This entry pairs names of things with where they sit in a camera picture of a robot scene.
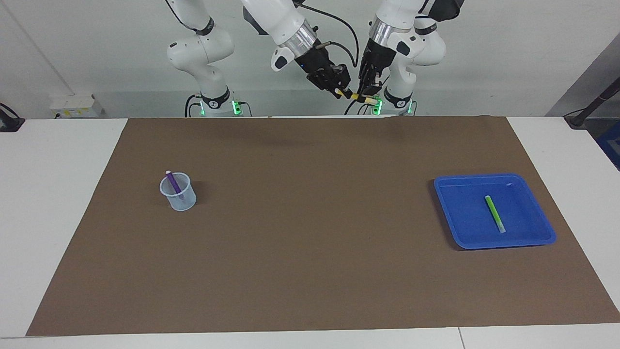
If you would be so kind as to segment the yellow pen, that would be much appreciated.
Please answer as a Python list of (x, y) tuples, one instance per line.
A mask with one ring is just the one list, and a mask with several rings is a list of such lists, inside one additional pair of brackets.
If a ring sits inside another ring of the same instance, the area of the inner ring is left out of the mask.
[(376, 100), (379, 98), (374, 97), (374, 96), (367, 96), (366, 98), (358, 98), (358, 94), (353, 93), (351, 98), (345, 98), (345, 99), (348, 99), (354, 102), (360, 102), (361, 104), (369, 104), (373, 106), (376, 103)]

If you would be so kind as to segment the green pen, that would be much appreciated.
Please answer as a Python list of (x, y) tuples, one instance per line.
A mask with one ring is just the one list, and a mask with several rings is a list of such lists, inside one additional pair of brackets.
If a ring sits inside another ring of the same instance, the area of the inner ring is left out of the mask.
[(490, 197), (489, 195), (485, 196), (485, 201), (487, 203), (487, 207), (490, 210), (490, 214), (492, 215), (494, 222), (496, 224), (496, 227), (498, 228), (498, 231), (501, 234), (504, 234), (507, 230), (504, 226), (504, 223), (499, 215), (498, 209), (496, 208), (494, 201), (492, 199), (492, 197)]

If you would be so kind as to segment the purple pen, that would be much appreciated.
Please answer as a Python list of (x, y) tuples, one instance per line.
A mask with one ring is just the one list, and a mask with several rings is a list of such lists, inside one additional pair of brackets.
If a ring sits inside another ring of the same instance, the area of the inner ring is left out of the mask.
[(165, 175), (168, 178), (168, 181), (172, 186), (173, 190), (175, 191), (177, 198), (179, 200), (184, 200), (184, 195), (182, 194), (183, 190), (180, 188), (179, 183), (173, 175), (173, 172), (171, 172), (170, 170), (166, 170)]

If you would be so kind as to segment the brown table mat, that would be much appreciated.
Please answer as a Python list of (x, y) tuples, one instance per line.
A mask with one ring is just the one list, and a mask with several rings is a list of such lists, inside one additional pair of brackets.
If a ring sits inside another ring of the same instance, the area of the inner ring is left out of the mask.
[[(159, 185), (186, 173), (195, 205)], [(432, 181), (520, 175), (557, 240), (466, 251)], [(132, 119), (28, 336), (620, 322), (507, 119)]]

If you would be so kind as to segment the translucent plastic cup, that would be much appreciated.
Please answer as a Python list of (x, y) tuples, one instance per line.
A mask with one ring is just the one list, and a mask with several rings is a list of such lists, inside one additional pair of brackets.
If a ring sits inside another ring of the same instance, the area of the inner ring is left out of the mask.
[(173, 190), (171, 184), (168, 181), (166, 175), (161, 180), (159, 190), (161, 194), (168, 200), (169, 205), (175, 211), (186, 211), (192, 208), (197, 200), (196, 194), (192, 188), (192, 181), (186, 173), (173, 172), (173, 175), (180, 188), (183, 190), (184, 200), (179, 200)]

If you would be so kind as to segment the blue plastic tray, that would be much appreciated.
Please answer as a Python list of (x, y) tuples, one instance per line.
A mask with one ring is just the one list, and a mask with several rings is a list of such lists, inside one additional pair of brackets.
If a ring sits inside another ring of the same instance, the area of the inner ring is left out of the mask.
[[(533, 247), (556, 233), (527, 182), (514, 173), (440, 176), (434, 188), (452, 238), (466, 250)], [(492, 197), (506, 228), (501, 234), (487, 207)]]

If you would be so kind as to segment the black tripod pole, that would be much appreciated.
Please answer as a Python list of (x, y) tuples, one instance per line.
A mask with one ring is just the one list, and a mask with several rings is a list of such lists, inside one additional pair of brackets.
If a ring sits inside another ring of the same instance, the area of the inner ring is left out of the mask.
[(589, 118), (596, 109), (614, 97), (618, 92), (620, 92), (620, 76), (618, 76), (609, 86), (607, 86), (607, 88), (585, 108), (569, 112), (563, 115), (562, 119), (567, 122), (571, 129), (586, 129), (585, 121), (587, 118)]

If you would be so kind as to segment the blue box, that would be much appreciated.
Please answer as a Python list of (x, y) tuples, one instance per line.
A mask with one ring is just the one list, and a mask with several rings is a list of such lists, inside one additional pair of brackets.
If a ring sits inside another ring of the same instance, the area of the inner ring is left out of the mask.
[(603, 153), (620, 172), (620, 121), (595, 138)]

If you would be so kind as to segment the white power strip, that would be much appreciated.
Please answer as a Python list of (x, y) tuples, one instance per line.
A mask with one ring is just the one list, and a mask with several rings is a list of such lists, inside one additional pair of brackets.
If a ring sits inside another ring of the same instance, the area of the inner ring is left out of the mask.
[(98, 118), (105, 110), (94, 95), (71, 95), (54, 97), (49, 106), (53, 117), (64, 119)]

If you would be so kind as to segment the black clamp stand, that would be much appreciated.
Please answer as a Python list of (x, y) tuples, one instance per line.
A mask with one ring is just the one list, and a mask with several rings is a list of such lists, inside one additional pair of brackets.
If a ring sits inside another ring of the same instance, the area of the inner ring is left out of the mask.
[(17, 132), (24, 122), (17, 112), (0, 102), (0, 132)]

